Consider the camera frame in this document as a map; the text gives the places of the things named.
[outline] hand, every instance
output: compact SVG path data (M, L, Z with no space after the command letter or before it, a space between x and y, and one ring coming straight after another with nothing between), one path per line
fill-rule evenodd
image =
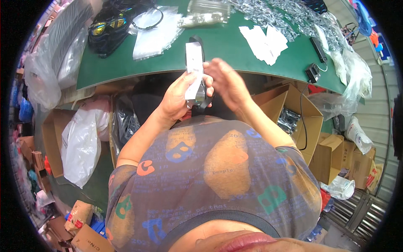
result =
M213 96L213 78L204 74L203 79L207 86L207 96ZM168 87L162 102L157 108L163 119L175 123L189 111L186 107L185 92L195 80L196 75L194 73L188 74L187 72L184 72Z
M213 78L213 88L233 112L238 112L252 100L242 77L225 61L214 58L203 63L204 72Z

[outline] electrical cable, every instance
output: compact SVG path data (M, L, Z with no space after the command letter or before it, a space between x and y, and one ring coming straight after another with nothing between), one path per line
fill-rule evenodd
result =
M318 66L319 70L321 70L321 71L323 71L323 72L326 72L326 71L327 71L327 64L326 64L326 62L325 62L325 65L326 65L326 70L323 70L323 69L321 69L321 68Z
M303 95L303 93L305 92L305 90L306 90L306 88L308 87L309 84L311 84L311 81L308 81L308 83L306 84L305 88L304 88L304 89L302 90L302 92L301 92L301 96L299 97L299 107L300 107L300 109L301 109L302 124L303 124L303 128L304 128L304 130L305 130L305 147L302 148L302 149L299 149L300 151L306 149L306 147L307 147L307 145L308 145L308 135L307 135L307 132L306 132L306 126L305 126L305 121L304 121L304 119L303 119L303 112L302 112L302 95Z

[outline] white label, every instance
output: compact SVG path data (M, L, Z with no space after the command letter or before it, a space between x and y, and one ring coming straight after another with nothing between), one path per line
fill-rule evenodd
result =
M196 98L196 93L203 79L202 46L199 42L186 43L186 70L188 73L196 73L196 80L185 92L185 99Z

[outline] black cord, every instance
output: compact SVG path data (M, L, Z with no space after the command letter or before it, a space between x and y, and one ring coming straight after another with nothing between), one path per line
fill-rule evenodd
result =
M115 7L115 9L116 9L118 12L120 12L124 17L126 17L126 15L125 15L121 10L119 10L116 6L114 6L114 7ZM160 22L162 21L162 19L164 18L164 14L162 13L162 11L161 11L160 9L158 9L157 7L155 7L155 5L151 4L149 7L150 7L150 8L153 8L153 9L156 9L156 10L158 10L159 12L161 12L161 18L160 18L160 20L159 20L156 24L154 24L154 25L151 25L151 26L146 27L146 28L142 28L142 27L138 27L138 26L133 22L133 19L132 19L131 17L126 17L127 19L131 19L130 22L131 22L131 24L132 24L136 29L143 30L143 31L151 30L151 29L153 29L153 28L156 28L157 25L159 25Z
M311 83L311 81L308 81L308 83L306 84L305 88L302 90L301 92L301 96L299 97L299 107L301 109L301 118L302 118L302 124L303 124L303 128L305 130L305 147L299 150L304 150L306 149L306 146L308 145L308 135L306 133L306 126L305 126L305 121L303 119L303 112L302 112L302 95L305 92L306 88L308 87L308 85Z

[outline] blue plastic bag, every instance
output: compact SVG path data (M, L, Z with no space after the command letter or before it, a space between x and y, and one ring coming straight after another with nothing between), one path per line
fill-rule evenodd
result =
M33 115L32 104L23 97L20 105L19 119L23 123L29 123L32 120L32 115Z

